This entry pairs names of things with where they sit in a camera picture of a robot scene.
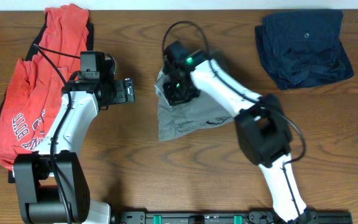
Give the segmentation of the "grey shorts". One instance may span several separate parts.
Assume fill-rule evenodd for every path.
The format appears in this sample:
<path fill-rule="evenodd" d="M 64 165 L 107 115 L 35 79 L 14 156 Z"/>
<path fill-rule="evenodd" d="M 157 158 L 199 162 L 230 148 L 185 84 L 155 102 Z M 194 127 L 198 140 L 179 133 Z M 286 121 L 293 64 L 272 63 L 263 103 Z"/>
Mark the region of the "grey shorts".
<path fill-rule="evenodd" d="M 159 71 L 154 84 L 158 96 L 158 140 L 169 141 L 180 138 L 198 129 L 217 128 L 230 123 L 233 117 L 209 95 L 202 92 L 188 103 L 171 106 L 163 93 L 163 84 L 168 75 Z"/>

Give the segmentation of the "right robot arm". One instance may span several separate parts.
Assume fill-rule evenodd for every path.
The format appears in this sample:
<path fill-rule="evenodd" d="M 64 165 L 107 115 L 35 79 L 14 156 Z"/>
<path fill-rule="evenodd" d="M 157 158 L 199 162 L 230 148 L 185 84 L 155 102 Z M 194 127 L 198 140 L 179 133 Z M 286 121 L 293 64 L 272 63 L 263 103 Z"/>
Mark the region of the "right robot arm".
<path fill-rule="evenodd" d="M 274 95 L 262 96 L 231 77 L 207 51 L 190 53 L 179 41 L 162 49 L 169 81 L 164 94 L 170 105 L 187 103 L 205 93 L 233 118 L 240 149 L 262 171 L 273 200 L 274 212 L 287 223 L 310 219 L 295 177 L 290 129 L 299 128 L 287 118 Z"/>

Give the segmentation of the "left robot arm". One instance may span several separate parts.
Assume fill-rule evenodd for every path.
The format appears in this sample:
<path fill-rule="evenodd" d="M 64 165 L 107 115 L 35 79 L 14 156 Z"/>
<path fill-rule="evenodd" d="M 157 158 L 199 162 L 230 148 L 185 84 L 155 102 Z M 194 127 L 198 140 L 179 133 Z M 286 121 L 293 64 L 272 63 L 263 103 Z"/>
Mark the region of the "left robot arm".
<path fill-rule="evenodd" d="M 60 110 L 31 154 L 19 154 L 13 176 L 24 223 L 111 223 L 108 203 L 91 199 L 78 155 L 92 121 L 111 105 L 135 100 L 133 81 L 116 80 L 116 61 L 80 53 L 80 69 L 63 83 Z"/>

